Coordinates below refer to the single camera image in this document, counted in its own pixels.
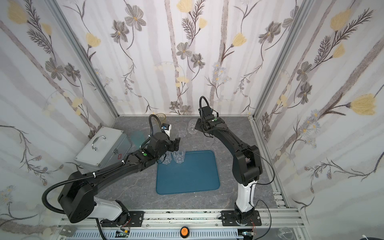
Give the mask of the clear ribbed glass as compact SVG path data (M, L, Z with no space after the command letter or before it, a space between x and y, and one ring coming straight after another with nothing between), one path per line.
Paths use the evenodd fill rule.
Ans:
M187 135L187 124L184 122L176 123L177 135L179 138L184 138Z
M188 123L188 132L191 134L191 135L194 135L197 133L197 130L195 129L195 126L197 124L197 119L191 119Z
M172 162L172 153L167 151L159 160L158 164L168 165Z
M184 148L179 148L177 151L172 152L172 154L177 164L182 164L185 161L186 151Z

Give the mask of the frosted plastic cup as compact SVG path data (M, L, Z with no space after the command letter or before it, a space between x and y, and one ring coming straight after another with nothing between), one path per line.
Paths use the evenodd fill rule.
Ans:
M207 147L207 148L210 148L213 146L213 144L215 143L215 137L214 136L204 136L203 138L203 143L204 143L204 146Z

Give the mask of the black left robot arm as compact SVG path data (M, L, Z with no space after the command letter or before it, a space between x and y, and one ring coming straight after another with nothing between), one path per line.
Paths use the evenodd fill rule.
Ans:
M168 124L160 124L159 132L151 132L138 150L126 154L117 163L86 174L74 172L66 181L47 188L42 203L48 210L66 215L73 224L96 219L108 226L121 227L131 220L129 210L121 201L106 201L96 195L124 177L154 165L166 152L178 151L180 141L180 138L171 140Z

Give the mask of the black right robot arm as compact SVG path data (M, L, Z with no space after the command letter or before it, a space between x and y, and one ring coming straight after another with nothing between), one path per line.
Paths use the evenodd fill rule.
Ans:
M245 226L255 218L256 204L254 194L257 185L267 186L274 182L276 174L268 183L259 183L263 173L262 161L268 162L261 156L257 146L250 146L237 137L227 126L226 122L214 114L206 97L199 99L200 117L195 130L202 132L207 138L216 138L230 151L233 156L232 173L238 182L238 197L235 202L234 217L237 225Z

